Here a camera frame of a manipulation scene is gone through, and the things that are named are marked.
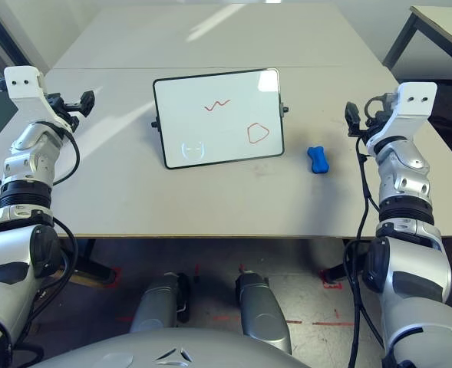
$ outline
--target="red marker drawing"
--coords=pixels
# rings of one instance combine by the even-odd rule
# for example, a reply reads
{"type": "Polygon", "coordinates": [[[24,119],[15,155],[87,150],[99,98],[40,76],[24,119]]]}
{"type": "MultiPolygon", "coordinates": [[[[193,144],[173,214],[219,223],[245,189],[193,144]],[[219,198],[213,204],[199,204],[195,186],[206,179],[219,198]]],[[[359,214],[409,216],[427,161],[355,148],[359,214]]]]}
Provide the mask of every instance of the red marker drawing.
{"type": "Polygon", "coordinates": [[[224,105],[227,104],[228,102],[230,102],[230,100],[225,100],[225,101],[222,102],[222,103],[220,103],[219,101],[216,101],[216,102],[213,103],[213,105],[211,106],[211,108],[208,108],[207,106],[204,106],[204,108],[205,108],[207,111],[212,111],[213,108],[214,108],[216,105],[224,106],[224,105]]]}
{"type": "Polygon", "coordinates": [[[270,129],[268,129],[268,128],[264,127],[262,124],[258,124],[258,123],[254,123],[254,124],[251,124],[250,126],[248,126],[247,131],[248,131],[248,140],[251,144],[255,144],[255,143],[258,143],[258,142],[264,140],[270,134],[270,129]],[[252,134],[252,131],[251,131],[252,129],[256,130],[255,134],[252,134]]]}

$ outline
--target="table leg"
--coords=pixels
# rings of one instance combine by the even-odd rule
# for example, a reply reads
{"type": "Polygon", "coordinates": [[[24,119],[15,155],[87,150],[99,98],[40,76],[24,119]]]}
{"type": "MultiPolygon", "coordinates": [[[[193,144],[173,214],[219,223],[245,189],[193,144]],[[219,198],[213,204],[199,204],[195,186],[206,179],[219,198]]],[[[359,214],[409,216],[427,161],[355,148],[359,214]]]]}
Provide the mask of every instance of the table leg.
{"type": "Polygon", "coordinates": [[[452,42],[445,38],[442,34],[437,32],[430,25],[422,21],[421,19],[417,19],[414,24],[415,29],[422,32],[429,40],[434,42],[437,46],[439,46],[442,50],[446,51],[446,53],[452,57],[452,42]]]}
{"type": "Polygon", "coordinates": [[[415,34],[415,31],[417,30],[415,28],[415,22],[417,19],[418,17],[415,14],[412,13],[410,15],[410,18],[408,18],[407,22],[404,24],[403,29],[396,38],[396,41],[394,41],[393,46],[391,46],[391,49],[382,61],[382,64],[385,67],[388,67],[389,70],[394,67],[401,54],[403,54],[404,49],[408,46],[408,43],[415,34]]]}

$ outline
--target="gray floor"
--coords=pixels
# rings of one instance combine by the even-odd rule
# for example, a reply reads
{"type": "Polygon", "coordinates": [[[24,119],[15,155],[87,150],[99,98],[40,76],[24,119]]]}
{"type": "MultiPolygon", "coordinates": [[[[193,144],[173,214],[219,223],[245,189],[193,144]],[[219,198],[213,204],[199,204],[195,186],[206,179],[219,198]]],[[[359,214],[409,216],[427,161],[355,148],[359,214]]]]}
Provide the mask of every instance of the gray floor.
{"type": "MultiPolygon", "coordinates": [[[[316,367],[343,367],[351,347],[353,305],[346,282],[326,288],[320,269],[339,263],[339,240],[157,239],[98,241],[93,259],[121,268],[117,287],[94,289],[69,284],[35,321],[28,342],[39,343],[46,357],[129,330],[143,290],[153,277],[183,271],[192,283],[190,322],[241,333],[234,281],[239,266],[269,278],[285,318],[289,320],[294,357],[316,367]]],[[[362,289],[366,308],[379,327],[376,296],[362,289]]],[[[365,322],[361,323],[357,367],[381,365],[383,351],[365,322]]],[[[25,359],[18,354],[18,359],[25,359]]]]}

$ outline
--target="whiteboard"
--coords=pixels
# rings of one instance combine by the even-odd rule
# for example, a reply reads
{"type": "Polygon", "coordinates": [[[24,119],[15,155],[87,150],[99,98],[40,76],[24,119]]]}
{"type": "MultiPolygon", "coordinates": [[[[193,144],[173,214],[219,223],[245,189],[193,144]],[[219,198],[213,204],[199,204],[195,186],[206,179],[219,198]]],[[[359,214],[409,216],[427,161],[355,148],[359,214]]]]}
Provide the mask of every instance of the whiteboard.
{"type": "Polygon", "coordinates": [[[276,69],[153,82],[168,169],[284,152],[276,69]]]}

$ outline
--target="smiley face drawing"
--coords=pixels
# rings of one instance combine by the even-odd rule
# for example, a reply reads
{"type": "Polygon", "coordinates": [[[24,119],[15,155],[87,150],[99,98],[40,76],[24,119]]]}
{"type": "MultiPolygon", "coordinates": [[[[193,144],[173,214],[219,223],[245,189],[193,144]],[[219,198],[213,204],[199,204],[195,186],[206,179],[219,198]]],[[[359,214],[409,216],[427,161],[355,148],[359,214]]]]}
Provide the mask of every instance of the smiley face drawing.
{"type": "Polygon", "coordinates": [[[205,156],[205,145],[202,142],[183,142],[181,153],[185,159],[200,161],[205,156]]]}

